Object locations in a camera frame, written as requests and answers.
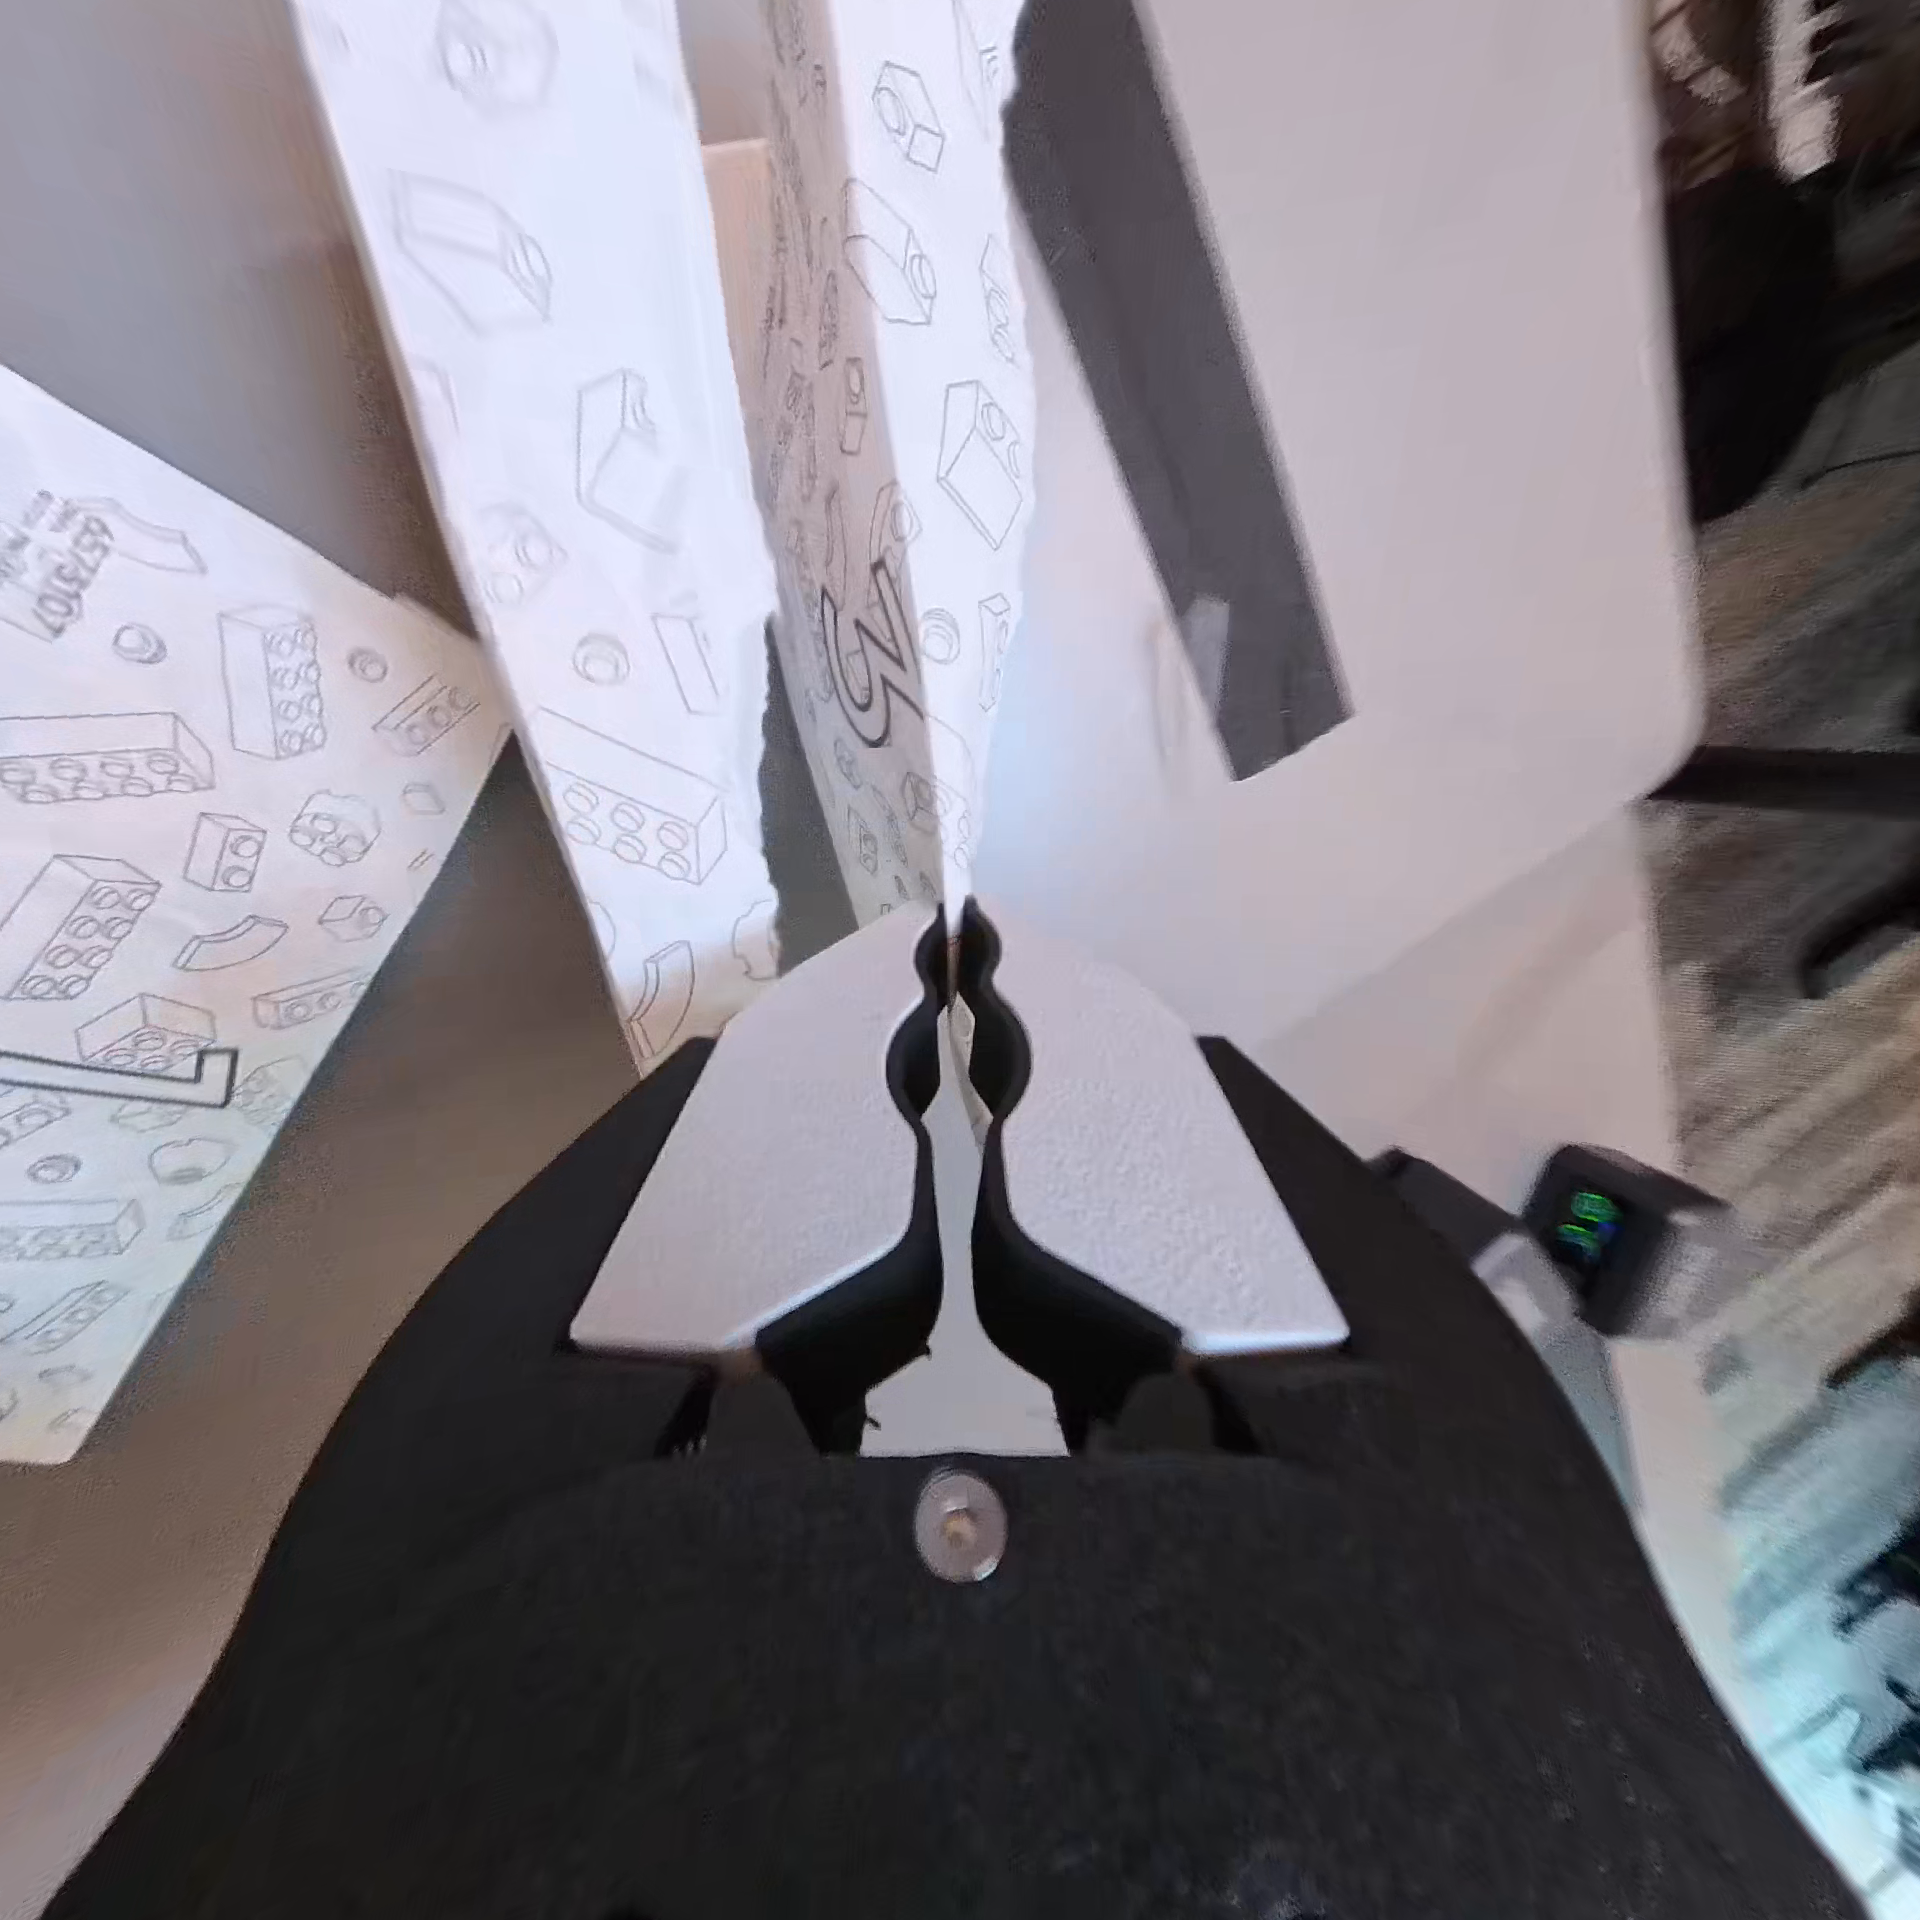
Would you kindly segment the small black digital clock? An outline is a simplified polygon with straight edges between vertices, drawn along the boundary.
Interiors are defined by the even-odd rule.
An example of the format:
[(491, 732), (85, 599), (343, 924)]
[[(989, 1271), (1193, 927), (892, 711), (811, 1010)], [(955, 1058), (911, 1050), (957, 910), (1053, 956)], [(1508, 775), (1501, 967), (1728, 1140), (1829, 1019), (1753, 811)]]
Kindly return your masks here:
[(1673, 1339), (1711, 1309), (1739, 1239), (1738, 1213), (1676, 1173), (1615, 1147), (1567, 1142), (1532, 1186), (1522, 1222), (1572, 1286), (1588, 1329)]

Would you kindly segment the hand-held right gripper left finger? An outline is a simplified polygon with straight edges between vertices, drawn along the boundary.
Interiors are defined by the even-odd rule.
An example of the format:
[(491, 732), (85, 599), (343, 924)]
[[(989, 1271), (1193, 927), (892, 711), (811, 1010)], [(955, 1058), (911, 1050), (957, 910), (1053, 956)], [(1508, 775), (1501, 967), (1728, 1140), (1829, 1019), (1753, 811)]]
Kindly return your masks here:
[(818, 1449), (928, 1354), (944, 1252), (925, 1110), (948, 932), (899, 907), (712, 1045), (569, 1324), (595, 1355), (773, 1379)]

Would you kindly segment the white brick-print paper bag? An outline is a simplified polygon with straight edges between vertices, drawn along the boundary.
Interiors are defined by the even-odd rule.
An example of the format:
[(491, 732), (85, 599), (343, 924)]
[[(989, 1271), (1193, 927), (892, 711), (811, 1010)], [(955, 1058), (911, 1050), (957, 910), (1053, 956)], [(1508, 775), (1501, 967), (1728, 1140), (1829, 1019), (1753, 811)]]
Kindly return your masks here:
[(1039, 393), (1004, 109), (1019, 5), (767, 3), (756, 486), (779, 659), (858, 926), (957, 956), (1024, 604)]
[(72, 1461), (460, 838), (485, 654), (2, 373), (2, 1458)]
[(777, 582), (680, 13), (291, 13), (428, 494), (653, 1073), (777, 977)]

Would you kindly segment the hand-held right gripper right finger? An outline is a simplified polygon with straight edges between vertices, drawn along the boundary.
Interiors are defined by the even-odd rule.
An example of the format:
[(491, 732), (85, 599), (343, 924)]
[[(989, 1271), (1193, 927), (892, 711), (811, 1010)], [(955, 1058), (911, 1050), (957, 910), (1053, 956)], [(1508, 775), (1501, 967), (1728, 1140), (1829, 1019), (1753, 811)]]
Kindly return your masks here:
[(1148, 1380), (1349, 1341), (1201, 1038), (1143, 983), (971, 899), (953, 1057), (980, 1151), (977, 1316), (1066, 1434)]

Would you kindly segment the grey desk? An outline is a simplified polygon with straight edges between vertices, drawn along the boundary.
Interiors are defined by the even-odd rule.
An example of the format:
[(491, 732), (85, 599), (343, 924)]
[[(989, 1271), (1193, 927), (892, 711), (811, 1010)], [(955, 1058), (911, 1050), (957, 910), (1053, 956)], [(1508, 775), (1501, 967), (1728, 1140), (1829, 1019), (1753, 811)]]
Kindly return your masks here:
[[(1042, 515), (989, 899), (1138, 969), (1359, 1149), (1519, 1203), (1673, 1161), (1623, 804), (1696, 735), (1623, 5), (1172, 5), (1356, 715), (1181, 796), (1160, 590), (1031, 257)], [(5, 5), (5, 364), (456, 612), (279, 5)], [(211, 1663), (421, 1286), (634, 1084), (514, 753), (77, 1461), (5, 1467), (5, 1719)]]

